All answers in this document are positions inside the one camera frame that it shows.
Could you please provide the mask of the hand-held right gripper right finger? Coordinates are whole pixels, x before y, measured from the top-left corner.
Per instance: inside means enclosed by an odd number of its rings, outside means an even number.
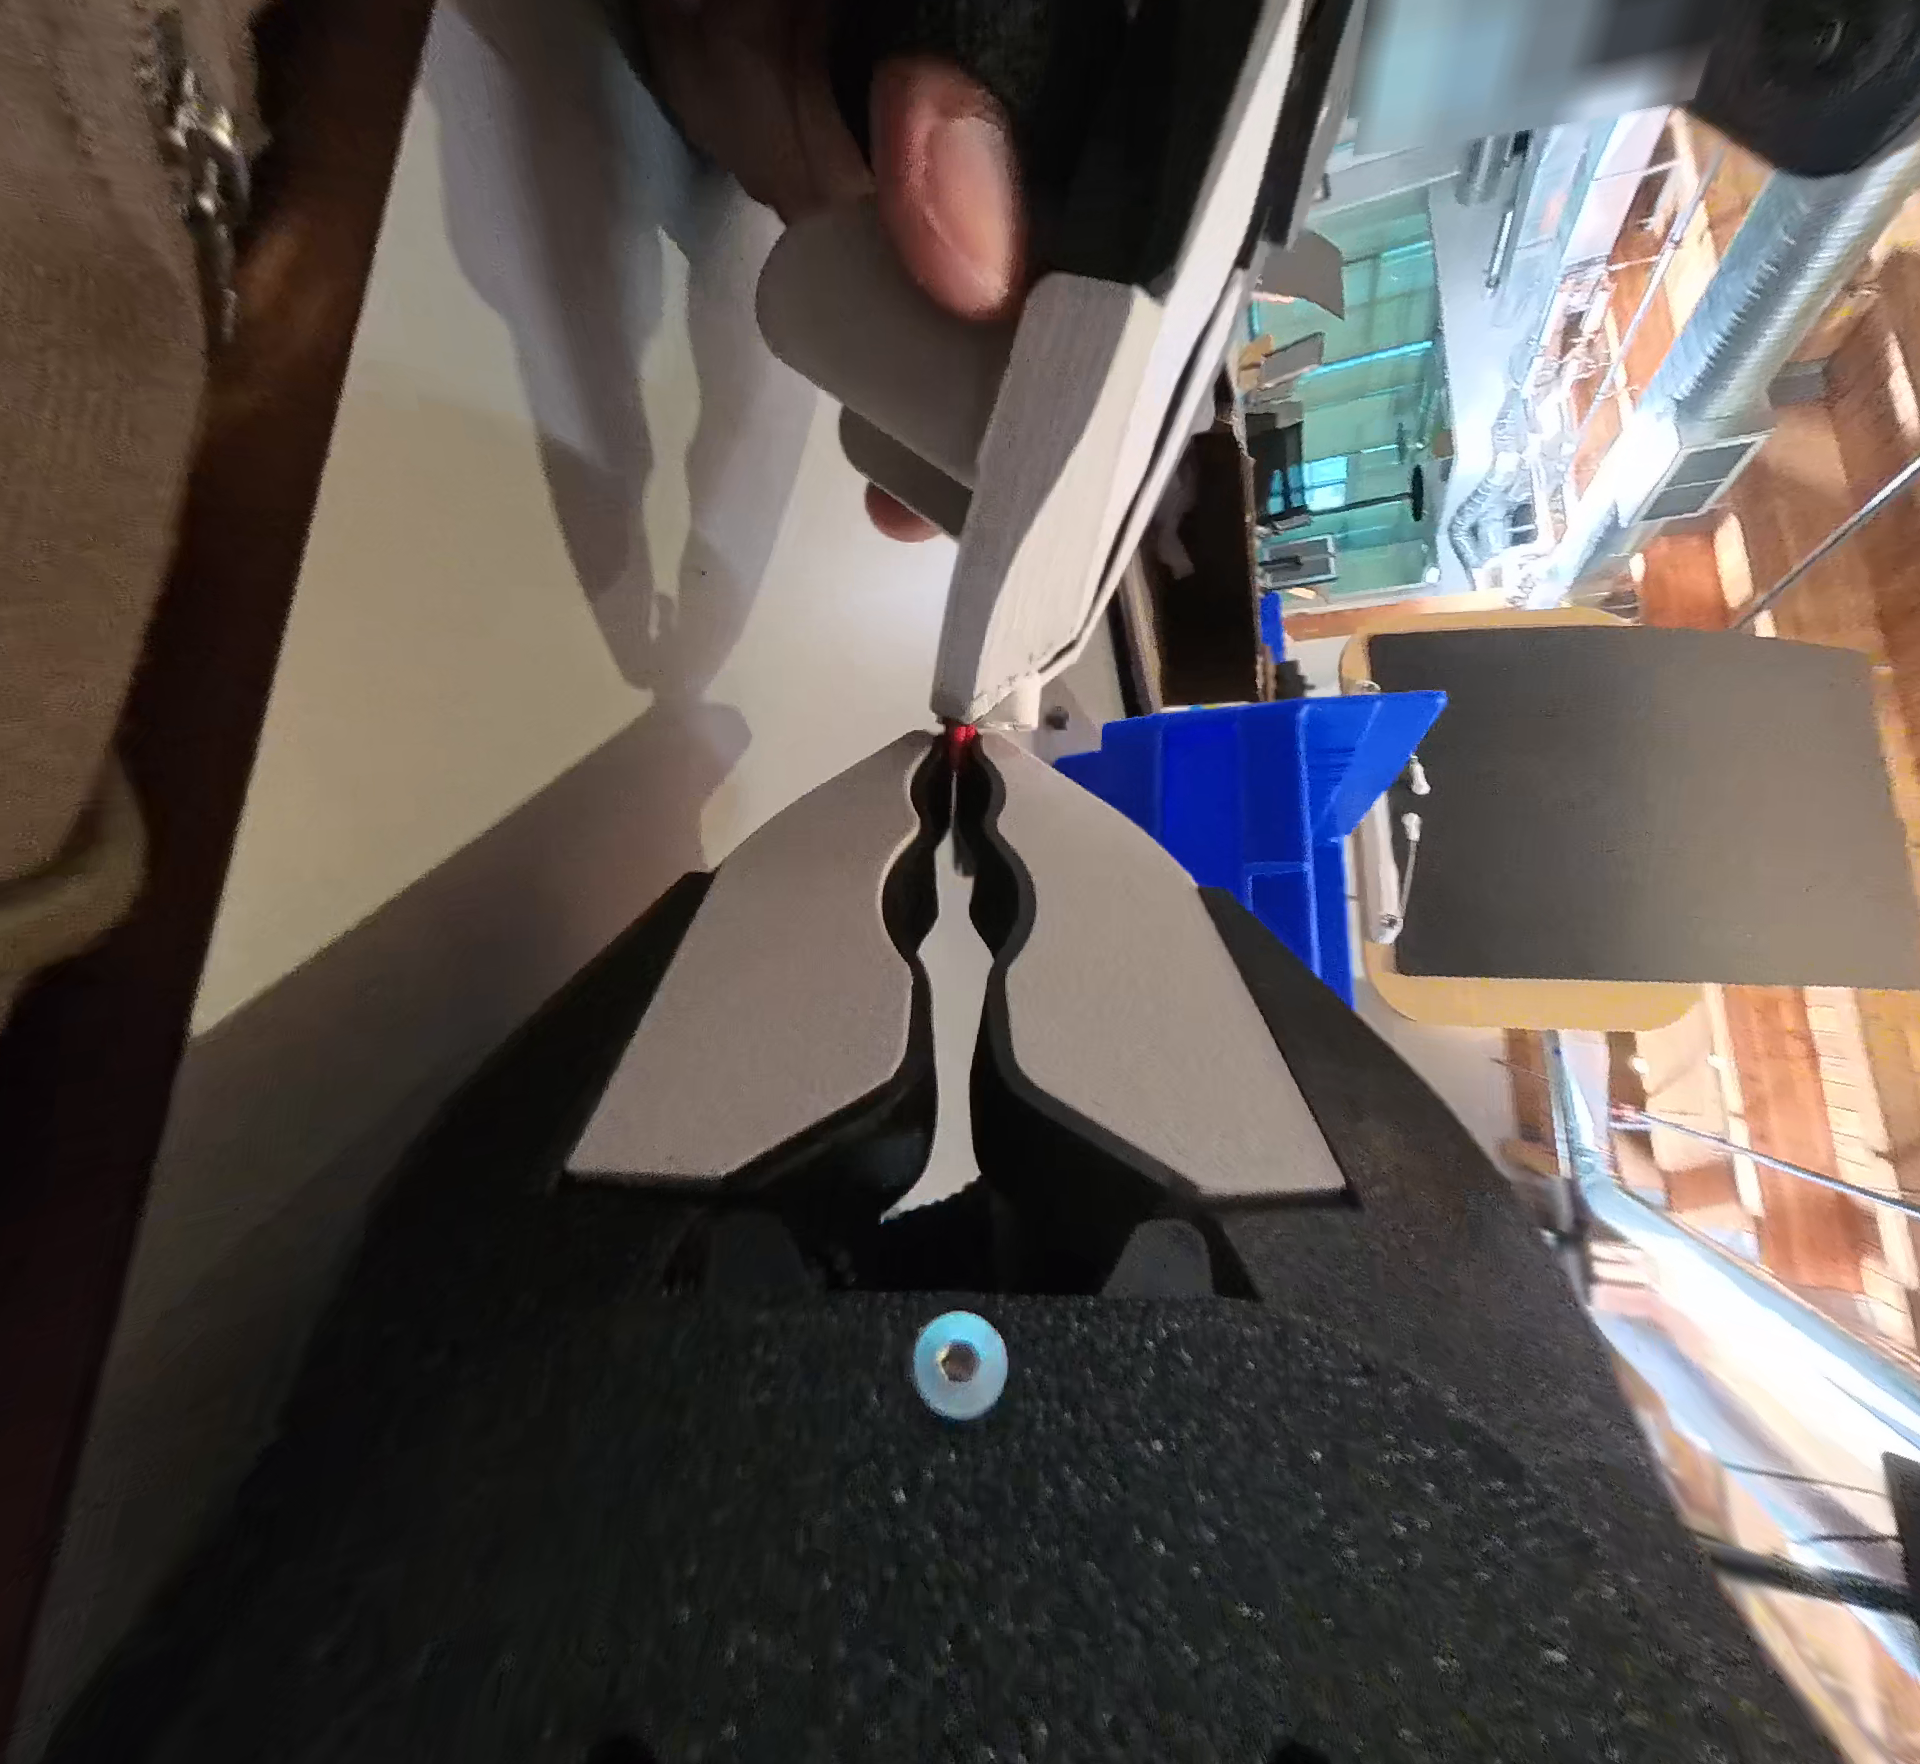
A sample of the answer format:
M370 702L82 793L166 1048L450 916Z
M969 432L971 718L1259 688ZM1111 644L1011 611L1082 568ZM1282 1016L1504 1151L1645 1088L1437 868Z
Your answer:
M978 740L968 850L990 958L971 1151L993 1190L1057 1222L1343 1193L1209 898L1133 821Z

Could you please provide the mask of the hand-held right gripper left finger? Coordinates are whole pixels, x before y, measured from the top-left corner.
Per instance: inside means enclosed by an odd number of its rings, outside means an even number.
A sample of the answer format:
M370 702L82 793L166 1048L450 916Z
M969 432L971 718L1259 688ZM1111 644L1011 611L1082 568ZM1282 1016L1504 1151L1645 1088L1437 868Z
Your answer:
M897 740L707 876L570 1174L803 1225L872 1225L937 1127L932 989L947 746Z

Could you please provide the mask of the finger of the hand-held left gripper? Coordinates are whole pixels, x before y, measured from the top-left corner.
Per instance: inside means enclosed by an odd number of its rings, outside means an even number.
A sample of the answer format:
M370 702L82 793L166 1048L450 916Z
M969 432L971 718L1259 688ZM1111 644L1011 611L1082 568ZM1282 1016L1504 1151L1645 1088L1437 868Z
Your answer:
M980 724L1084 647L1169 395L1167 306L1052 274L1031 291L981 435L932 710Z
M1153 280L1143 286L1122 283L1145 288L1169 310L1164 352L1171 366L1171 395L1133 510L1124 518L1106 576L1094 595L1092 624L1114 578L1124 570L1122 543L1139 538L1178 459L1176 433L1187 430L1196 407L1212 395L1212 379L1240 303L1240 254L1292 78L1306 10L1309 0L1262 0L1232 92L1216 118L1178 245ZM1010 700L985 720L998 722L1029 712L1041 688Z

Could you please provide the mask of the blue plastic bin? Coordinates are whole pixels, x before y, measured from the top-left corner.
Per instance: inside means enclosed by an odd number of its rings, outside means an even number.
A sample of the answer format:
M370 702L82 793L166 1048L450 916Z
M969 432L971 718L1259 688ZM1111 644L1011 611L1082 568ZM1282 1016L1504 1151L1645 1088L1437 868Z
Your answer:
M1131 818L1201 886L1232 894L1345 1003L1345 840L1447 697L1309 695L1105 724L1061 773Z

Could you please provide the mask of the person's left hand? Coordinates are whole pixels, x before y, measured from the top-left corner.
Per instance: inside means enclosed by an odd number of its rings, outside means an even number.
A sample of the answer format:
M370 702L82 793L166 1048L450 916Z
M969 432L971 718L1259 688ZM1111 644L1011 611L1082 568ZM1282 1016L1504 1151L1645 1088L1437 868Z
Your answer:
M829 87L830 0L634 0L646 88L684 143L790 224L872 197L902 268L965 320L1016 309L1026 214L1002 104L965 70L895 55L866 131Z

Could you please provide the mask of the black panel with wooden edge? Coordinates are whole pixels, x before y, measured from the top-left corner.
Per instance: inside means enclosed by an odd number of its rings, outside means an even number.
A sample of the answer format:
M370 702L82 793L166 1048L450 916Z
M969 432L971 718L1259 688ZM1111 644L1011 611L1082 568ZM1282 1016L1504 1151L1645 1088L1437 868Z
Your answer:
M1870 658L1469 611L1348 639L1346 695L1444 695L1360 821L1366 982L1409 1022L1648 1032L1703 986L1914 991Z

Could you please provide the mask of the silver ventilation duct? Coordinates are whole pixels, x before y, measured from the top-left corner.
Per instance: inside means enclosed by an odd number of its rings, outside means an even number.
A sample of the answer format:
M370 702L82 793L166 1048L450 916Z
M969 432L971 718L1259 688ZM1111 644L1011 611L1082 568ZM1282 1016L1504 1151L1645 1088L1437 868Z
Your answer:
M1512 1073L1548 1040L1630 1193L1916 1364L1916 993L1703 986L1658 1029L1512 1029Z
M1775 430L1776 379L1916 177L1916 136L1851 171L1769 175L1567 531L1532 567L1527 608L1597 590L1638 541L1720 505Z

